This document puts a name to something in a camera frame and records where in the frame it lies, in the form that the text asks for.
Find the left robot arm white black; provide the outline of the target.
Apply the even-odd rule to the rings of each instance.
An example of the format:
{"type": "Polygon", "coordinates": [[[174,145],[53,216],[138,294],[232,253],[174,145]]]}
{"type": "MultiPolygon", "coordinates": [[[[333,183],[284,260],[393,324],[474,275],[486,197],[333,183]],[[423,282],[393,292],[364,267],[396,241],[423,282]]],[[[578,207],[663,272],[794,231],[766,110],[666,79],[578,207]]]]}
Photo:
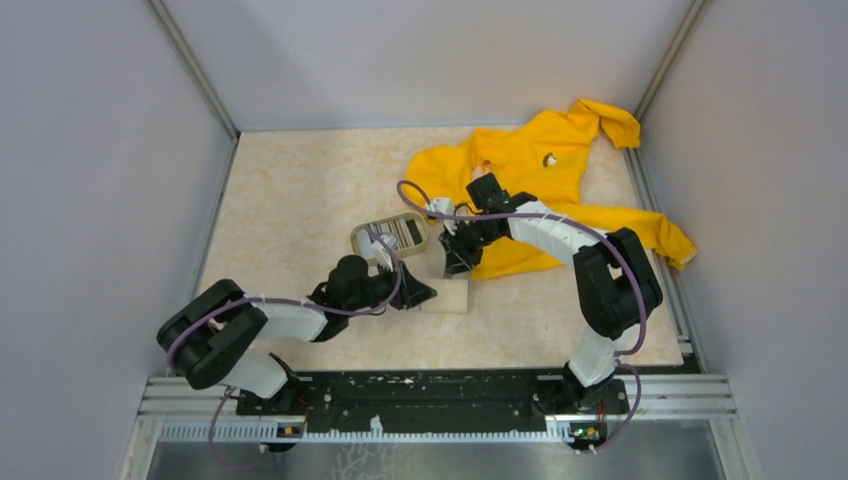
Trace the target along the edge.
{"type": "Polygon", "coordinates": [[[298,404],[300,380],[278,355],[253,349],[256,340],[325,342],[354,317],[378,315],[388,307],[409,310],[437,295],[400,260],[372,273],[364,258],[347,255],[326,281],[298,300],[251,296],[235,281],[219,280],[167,320],[156,342],[168,366],[191,388],[225,385],[285,414],[298,404]]]}

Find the beige oval card tray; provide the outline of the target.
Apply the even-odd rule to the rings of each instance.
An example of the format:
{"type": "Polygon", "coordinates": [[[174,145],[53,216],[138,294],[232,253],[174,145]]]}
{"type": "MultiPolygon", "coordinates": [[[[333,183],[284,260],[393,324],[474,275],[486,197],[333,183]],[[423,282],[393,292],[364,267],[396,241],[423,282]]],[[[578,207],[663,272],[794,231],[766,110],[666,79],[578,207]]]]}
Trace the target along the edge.
{"type": "Polygon", "coordinates": [[[429,225],[415,212],[395,214],[356,226],[350,233],[352,252],[365,258],[371,265],[376,262],[372,252],[373,237],[382,237],[398,258],[423,253],[429,242],[429,225]]]}

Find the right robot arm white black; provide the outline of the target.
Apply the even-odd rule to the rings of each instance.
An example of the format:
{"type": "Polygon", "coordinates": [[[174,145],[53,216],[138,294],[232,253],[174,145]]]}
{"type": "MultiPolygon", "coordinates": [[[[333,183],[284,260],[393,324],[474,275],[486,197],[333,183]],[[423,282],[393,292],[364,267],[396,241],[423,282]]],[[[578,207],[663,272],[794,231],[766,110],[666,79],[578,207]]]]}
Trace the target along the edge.
{"type": "Polygon", "coordinates": [[[590,411],[611,384],[619,357],[641,349],[648,317],[663,302],[638,235],[626,227],[597,230],[555,212],[534,195],[511,195],[493,174],[473,180],[466,190],[479,212],[476,217],[458,215],[446,197],[426,204],[444,225],[439,241],[446,274],[481,269],[485,248],[501,239],[532,246],[569,265],[587,328],[550,398],[576,412],[590,411]]]}

